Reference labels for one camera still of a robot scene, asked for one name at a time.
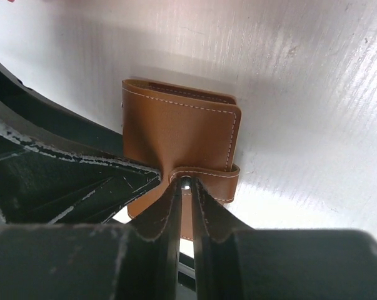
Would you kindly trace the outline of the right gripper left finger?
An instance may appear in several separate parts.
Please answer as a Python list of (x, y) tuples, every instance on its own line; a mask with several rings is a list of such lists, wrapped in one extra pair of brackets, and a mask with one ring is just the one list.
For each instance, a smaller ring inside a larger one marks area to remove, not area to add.
[(174, 299), (181, 183), (126, 224), (0, 231), (0, 299)]

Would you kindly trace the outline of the brown leather card holder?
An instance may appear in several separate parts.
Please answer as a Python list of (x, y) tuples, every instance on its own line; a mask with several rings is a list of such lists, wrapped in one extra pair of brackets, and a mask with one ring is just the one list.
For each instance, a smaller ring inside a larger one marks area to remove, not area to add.
[(129, 217), (183, 176), (200, 178), (219, 203), (233, 202), (241, 122), (235, 97), (143, 79), (125, 79), (122, 90), (123, 154), (161, 172), (159, 186), (128, 205)]

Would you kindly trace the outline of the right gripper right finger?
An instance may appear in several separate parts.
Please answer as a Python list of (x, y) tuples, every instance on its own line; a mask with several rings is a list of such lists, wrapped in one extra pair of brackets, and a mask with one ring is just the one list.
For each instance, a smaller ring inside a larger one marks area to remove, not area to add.
[(377, 299), (377, 241), (349, 229), (253, 229), (191, 182), (199, 299)]

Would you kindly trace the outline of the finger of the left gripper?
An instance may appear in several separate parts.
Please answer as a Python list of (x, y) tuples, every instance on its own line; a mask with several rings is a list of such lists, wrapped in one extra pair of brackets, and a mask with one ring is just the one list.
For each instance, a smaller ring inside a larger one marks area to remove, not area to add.
[(123, 137), (24, 86), (0, 64), (0, 221), (107, 223), (160, 182)]

